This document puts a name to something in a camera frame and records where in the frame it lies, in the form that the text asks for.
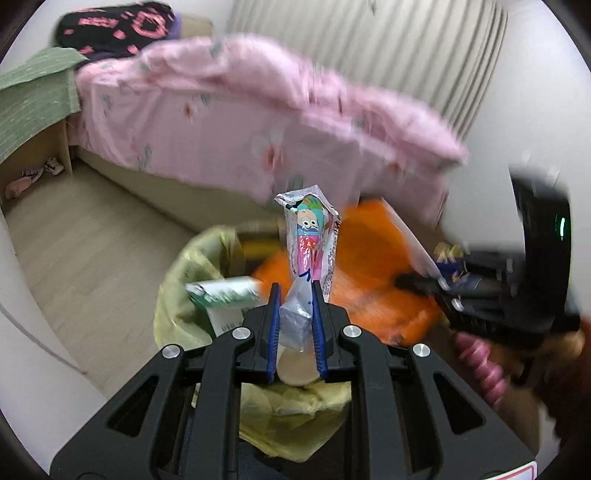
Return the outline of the right hand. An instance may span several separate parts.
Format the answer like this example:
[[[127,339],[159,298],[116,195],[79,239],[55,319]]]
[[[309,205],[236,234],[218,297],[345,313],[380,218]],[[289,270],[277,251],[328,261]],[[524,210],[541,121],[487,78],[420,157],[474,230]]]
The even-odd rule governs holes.
[[[590,417],[590,321],[576,333],[548,337],[535,352],[500,349],[501,365],[546,405],[551,417],[579,421]]]

